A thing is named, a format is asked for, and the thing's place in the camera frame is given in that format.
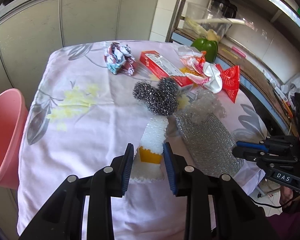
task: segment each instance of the green bell pepper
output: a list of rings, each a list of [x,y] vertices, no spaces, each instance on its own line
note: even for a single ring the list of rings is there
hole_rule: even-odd
[[[204,38],[196,39],[191,47],[195,47],[198,51],[207,52],[204,58],[209,63],[214,63],[218,54],[218,43],[216,41],[208,41]]]

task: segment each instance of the purple clothing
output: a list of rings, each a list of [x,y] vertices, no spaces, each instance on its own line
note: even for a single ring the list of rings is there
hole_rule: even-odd
[[[293,214],[282,211],[280,215],[267,217],[268,221],[275,229],[281,240],[286,240],[293,236],[300,226],[300,201]]]

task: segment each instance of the pink bucket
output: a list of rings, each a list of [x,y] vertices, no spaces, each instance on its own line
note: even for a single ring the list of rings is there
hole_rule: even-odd
[[[17,189],[18,153],[28,116],[25,99],[18,89],[0,94],[0,186]]]

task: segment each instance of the white label on box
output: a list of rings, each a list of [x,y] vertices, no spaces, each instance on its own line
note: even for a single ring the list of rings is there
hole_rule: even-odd
[[[169,76],[181,76],[185,75],[174,65],[172,65],[168,60],[166,60],[162,56],[156,56],[154,54],[146,54],[146,56],[151,59],[154,63],[156,63],[162,70],[167,73]]]

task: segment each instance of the table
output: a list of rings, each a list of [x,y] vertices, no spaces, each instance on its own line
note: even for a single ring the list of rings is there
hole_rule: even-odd
[[[136,59],[141,51],[156,50],[175,66],[182,67],[176,53],[178,44],[123,42],[131,47]],[[136,150],[153,116],[133,98],[132,89],[137,81],[144,79],[155,85],[157,78],[141,63],[133,76],[112,75],[103,59],[103,46],[103,42],[71,46],[55,51],[49,58],[29,111],[19,152],[19,234],[67,176],[93,175],[114,157],[123,155],[128,143]],[[223,91],[218,99],[227,115],[220,121],[236,139],[258,142],[265,137],[266,127],[242,91],[235,104]],[[251,123],[241,124],[240,115],[248,115]],[[167,141],[175,154],[194,165],[178,134],[170,135]],[[172,194],[164,173],[163,181],[131,182],[122,199],[112,198],[116,239],[182,239],[186,199]],[[264,172],[255,163],[245,162],[234,179],[250,194],[263,176]],[[213,207],[210,213],[214,227]]]

